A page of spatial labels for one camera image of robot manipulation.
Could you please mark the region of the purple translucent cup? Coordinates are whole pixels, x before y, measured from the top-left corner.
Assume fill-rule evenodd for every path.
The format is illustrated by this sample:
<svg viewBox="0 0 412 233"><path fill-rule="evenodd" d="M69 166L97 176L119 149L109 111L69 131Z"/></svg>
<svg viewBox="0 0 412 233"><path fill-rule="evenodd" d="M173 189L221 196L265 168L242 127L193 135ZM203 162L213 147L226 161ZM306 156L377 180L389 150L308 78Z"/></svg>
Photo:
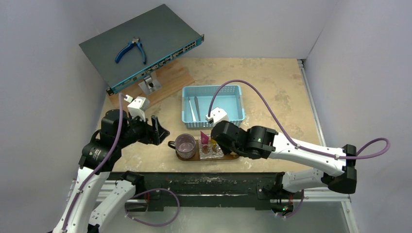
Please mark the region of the purple translucent cup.
<svg viewBox="0 0 412 233"><path fill-rule="evenodd" d="M196 140L188 133L177 136L174 141L169 141L168 146L183 159L190 159L196 153Z"/></svg>

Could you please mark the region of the light blue plastic basket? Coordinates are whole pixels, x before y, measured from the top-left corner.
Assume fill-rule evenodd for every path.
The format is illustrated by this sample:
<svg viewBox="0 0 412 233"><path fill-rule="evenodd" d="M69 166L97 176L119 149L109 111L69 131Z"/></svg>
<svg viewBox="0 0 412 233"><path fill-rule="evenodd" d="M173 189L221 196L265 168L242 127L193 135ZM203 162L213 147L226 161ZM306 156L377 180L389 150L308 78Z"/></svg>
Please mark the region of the light blue plastic basket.
<svg viewBox="0 0 412 233"><path fill-rule="evenodd" d="M181 116L187 129L211 129L214 127L214 124L209 124L205 120L205 117L212 101L212 97L217 89L217 85L185 86L182 89ZM198 98L200 106L200 122L198 121L196 113L194 97ZM193 122L192 120L188 98L191 100L194 114L196 116L196 122ZM223 87L223 89L218 92L213 102L212 108L216 107L224 109L228 113L230 122L239 127L245 119L245 110L240 86L226 85Z"/></svg>

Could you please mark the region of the clear glass toothbrush holder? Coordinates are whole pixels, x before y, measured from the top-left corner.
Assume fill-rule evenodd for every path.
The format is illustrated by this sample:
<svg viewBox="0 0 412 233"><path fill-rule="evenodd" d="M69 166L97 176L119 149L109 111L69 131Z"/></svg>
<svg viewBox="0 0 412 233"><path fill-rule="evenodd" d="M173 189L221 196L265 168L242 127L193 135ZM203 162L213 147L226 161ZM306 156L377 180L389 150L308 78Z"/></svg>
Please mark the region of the clear glass toothbrush holder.
<svg viewBox="0 0 412 233"><path fill-rule="evenodd" d="M221 147L215 140L209 136L209 143L206 145L201 144L201 135L198 137L200 160L217 160L222 159L224 154Z"/></svg>

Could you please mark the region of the dark wooden oval tray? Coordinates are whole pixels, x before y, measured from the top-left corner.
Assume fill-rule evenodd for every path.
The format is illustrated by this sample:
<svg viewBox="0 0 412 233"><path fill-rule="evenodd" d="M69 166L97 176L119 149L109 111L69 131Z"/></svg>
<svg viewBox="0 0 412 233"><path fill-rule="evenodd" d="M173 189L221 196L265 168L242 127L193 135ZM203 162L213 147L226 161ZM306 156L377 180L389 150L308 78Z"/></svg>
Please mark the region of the dark wooden oval tray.
<svg viewBox="0 0 412 233"><path fill-rule="evenodd" d="M230 161L230 160L237 160L239 159L239 156L237 154L224 154L222 159L217 159L217 160L200 160L200 154L199 154L199 143L198 139L196 140L196 153L190 158L190 159L183 159L181 158L177 152L175 152L176 156L178 159L181 161L187 161L187 162L196 162L196 161Z"/></svg>

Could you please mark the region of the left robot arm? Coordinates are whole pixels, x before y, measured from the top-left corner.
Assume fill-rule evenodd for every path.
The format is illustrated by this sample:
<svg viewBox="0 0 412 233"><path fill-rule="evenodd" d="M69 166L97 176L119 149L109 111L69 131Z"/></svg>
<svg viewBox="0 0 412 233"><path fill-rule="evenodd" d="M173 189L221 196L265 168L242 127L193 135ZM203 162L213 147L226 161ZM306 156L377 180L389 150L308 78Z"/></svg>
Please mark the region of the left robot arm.
<svg viewBox="0 0 412 233"><path fill-rule="evenodd" d="M101 233L128 199L143 196L144 176L126 171L104 201L95 206L123 148L136 142L158 146L170 135L156 116L151 121L149 124L140 117L132 118L120 109L106 112L101 128L82 149L75 187L54 233Z"/></svg>

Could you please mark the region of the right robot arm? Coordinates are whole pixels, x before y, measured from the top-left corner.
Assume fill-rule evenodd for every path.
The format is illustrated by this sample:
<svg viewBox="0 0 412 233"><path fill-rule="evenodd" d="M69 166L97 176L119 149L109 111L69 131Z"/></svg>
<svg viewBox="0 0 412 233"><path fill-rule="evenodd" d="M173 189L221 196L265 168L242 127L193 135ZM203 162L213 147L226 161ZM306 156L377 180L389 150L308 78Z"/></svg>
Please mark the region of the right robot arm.
<svg viewBox="0 0 412 233"><path fill-rule="evenodd" d="M243 130L228 121L217 123L211 138L222 151L249 159L279 159L309 166L300 172L281 172L273 192L283 198L302 189L327 187L341 194L353 194L357 186L356 147L328 148L304 141L292 144L283 133L263 126Z"/></svg>

